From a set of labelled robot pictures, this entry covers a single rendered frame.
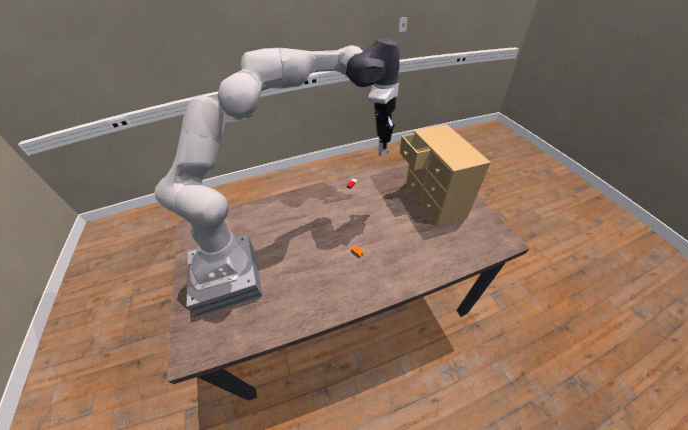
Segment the brown wooden chest of drawers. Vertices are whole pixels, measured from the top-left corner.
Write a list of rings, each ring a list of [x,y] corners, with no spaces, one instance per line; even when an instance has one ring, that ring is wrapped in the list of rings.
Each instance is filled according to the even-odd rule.
[[[491,162],[447,124],[414,130],[414,133],[432,149],[424,185],[417,178],[424,186],[422,196],[433,151],[453,171],[447,190],[430,171],[446,190],[442,207],[440,207],[425,188],[441,208],[437,223],[431,218],[436,225],[440,225],[469,216]],[[418,199],[420,203],[422,196],[421,200]]]

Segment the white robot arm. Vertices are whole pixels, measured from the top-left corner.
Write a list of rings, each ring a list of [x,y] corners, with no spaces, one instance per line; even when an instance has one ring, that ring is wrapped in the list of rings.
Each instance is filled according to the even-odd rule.
[[[398,95],[399,66],[399,45],[384,38],[365,51],[352,45],[335,51],[260,49],[245,52],[240,71],[221,82],[217,97],[189,101],[175,160],[155,187],[155,198],[192,225],[198,246],[190,278],[197,291],[237,281],[248,261],[224,221],[228,200],[202,185],[205,171],[217,164],[225,123],[251,118],[261,91],[301,86],[313,72],[338,71],[356,86],[372,85],[368,101],[386,104]]]

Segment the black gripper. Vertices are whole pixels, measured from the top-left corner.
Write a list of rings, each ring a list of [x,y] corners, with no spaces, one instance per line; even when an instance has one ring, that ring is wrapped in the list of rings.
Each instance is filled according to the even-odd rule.
[[[387,104],[375,103],[375,116],[377,125],[377,136],[379,136],[379,153],[380,156],[387,155],[388,142],[391,140],[394,123],[391,122],[391,113],[395,110],[396,97],[392,98]],[[378,117],[377,117],[378,114]],[[381,125],[379,125],[379,124]],[[381,137],[382,127],[382,137]],[[385,130],[386,128],[386,130]],[[385,135],[384,135],[385,133]],[[384,138],[384,140],[383,140]]]

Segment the brown wooden drawer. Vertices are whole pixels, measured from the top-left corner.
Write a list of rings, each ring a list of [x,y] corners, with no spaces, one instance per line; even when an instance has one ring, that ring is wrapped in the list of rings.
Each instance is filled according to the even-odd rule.
[[[413,171],[413,169],[410,167],[410,169]],[[414,171],[413,171],[414,172]],[[414,174],[417,176],[417,178],[421,181],[421,183],[424,185],[425,178],[426,178],[426,173],[427,173],[427,168],[416,170]]]
[[[431,188],[432,187],[432,188]],[[434,187],[434,188],[433,188]],[[433,196],[433,198],[436,200],[436,202],[442,207],[445,195],[446,195],[446,190],[442,187],[442,185],[434,178],[434,176],[428,171],[427,174],[427,179],[425,183],[425,188],[429,191],[429,193]]]
[[[434,153],[434,151],[432,152],[429,170],[447,190],[453,171]],[[435,174],[434,171],[437,174]]]
[[[420,181],[417,179],[417,177],[413,174],[413,172],[410,169],[409,169],[409,173],[408,173],[407,184],[409,186],[411,184],[410,188],[413,190],[413,192],[418,197],[418,199],[421,200],[422,191],[423,191],[424,186],[420,183]]]
[[[435,200],[431,197],[431,195],[428,193],[428,191],[425,188],[424,188],[421,203],[426,208],[426,210],[429,212],[429,214],[434,219],[434,221],[437,223],[441,208],[438,206],[438,204],[435,202]]]
[[[431,150],[415,133],[401,136],[400,154],[413,170],[428,167]]]

